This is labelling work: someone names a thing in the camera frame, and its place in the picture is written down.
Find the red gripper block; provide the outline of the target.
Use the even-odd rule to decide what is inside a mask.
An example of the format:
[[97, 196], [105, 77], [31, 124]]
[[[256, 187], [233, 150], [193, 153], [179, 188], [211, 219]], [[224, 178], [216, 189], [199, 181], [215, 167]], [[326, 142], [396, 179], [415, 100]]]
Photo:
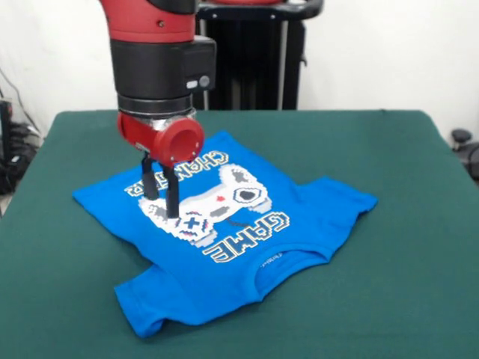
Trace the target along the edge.
[[193, 161], [204, 145], [204, 130], [194, 117], [179, 116], [165, 120], [147, 120], [120, 112], [118, 129], [122, 137], [142, 150], [141, 181], [144, 196], [157, 200], [159, 192], [153, 171], [153, 160], [164, 165], [164, 176], [168, 181], [166, 209], [168, 219], [179, 217], [179, 181], [173, 166]]

